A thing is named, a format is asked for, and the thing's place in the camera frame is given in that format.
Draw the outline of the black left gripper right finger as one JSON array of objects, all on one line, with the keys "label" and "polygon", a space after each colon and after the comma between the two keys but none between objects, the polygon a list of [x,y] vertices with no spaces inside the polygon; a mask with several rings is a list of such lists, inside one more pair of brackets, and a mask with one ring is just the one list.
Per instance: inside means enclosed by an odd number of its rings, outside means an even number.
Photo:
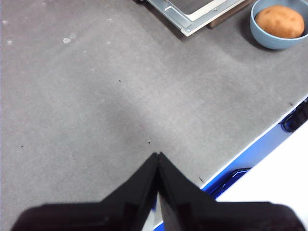
[{"label": "black left gripper right finger", "polygon": [[303,231],[295,212],[270,202],[217,202],[157,155],[159,194],[167,231]]}]

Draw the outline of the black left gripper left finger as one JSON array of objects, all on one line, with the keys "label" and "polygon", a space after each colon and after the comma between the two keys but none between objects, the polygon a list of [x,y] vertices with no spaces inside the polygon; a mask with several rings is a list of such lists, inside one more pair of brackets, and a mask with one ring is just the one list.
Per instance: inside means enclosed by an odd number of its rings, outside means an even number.
[{"label": "black left gripper left finger", "polygon": [[13,231],[141,231],[156,203],[158,154],[152,154],[100,202],[45,204],[26,209]]}]

